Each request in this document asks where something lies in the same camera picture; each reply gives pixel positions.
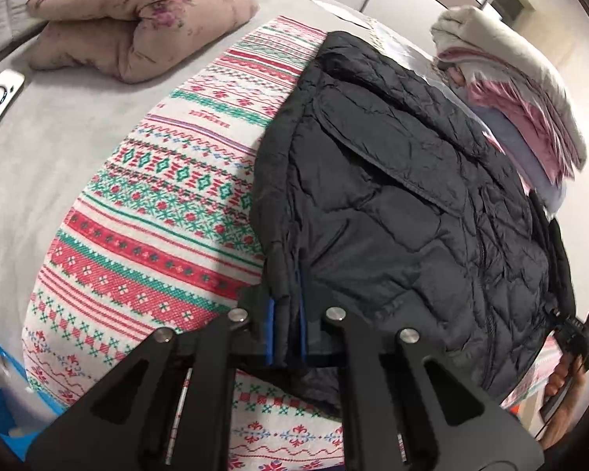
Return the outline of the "right human hand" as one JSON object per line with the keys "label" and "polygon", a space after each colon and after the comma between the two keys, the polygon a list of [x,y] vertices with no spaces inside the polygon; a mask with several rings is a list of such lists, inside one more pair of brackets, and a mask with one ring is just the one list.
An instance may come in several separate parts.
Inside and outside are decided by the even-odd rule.
{"label": "right human hand", "polygon": [[540,438],[540,446],[545,451],[557,444],[566,435],[573,419],[574,410],[582,396],[586,376],[581,356],[562,355],[559,364],[549,376],[544,394],[546,396],[557,394],[565,386],[567,378],[571,378],[568,393],[566,393],[559,408],[547,423],[543,437]]}

